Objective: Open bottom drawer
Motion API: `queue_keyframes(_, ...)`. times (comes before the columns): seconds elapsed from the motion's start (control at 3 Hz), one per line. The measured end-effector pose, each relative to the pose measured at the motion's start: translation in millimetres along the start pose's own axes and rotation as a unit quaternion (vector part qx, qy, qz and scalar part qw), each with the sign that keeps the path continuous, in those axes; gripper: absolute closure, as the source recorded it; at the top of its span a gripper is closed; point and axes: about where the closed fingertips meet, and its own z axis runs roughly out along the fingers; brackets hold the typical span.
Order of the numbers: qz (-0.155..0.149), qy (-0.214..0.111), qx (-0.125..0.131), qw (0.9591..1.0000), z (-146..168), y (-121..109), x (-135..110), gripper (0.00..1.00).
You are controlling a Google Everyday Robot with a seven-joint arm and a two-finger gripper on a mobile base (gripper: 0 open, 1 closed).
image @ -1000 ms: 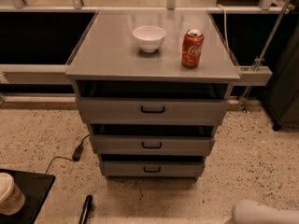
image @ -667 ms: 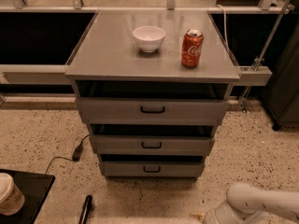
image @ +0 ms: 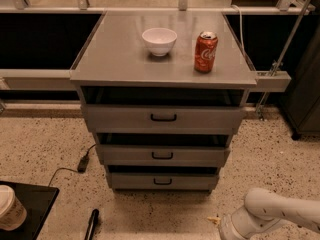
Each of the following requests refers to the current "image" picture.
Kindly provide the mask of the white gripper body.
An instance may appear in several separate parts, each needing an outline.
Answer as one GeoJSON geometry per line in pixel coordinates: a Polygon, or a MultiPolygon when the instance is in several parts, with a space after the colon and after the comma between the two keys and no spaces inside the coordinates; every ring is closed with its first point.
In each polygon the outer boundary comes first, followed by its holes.
{"type": "Polygon", "coordinates": [[[236,231],[230,215],[224,216],[218,227],[221,240],[241,240],[241,236],[236,231]]]}

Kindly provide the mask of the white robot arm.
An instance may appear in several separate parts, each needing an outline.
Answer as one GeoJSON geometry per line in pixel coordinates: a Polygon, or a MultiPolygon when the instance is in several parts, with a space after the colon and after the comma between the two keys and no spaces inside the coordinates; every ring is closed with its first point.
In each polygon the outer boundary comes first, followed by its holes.
{"type": "Polygon", "coordinates": [[[232,214],[208,217],[218,229],[218,240],[251,240],[291,222],[320,233],[320,202],[289,198],[263,188],[251,188],[243,205],[232,214]]]}

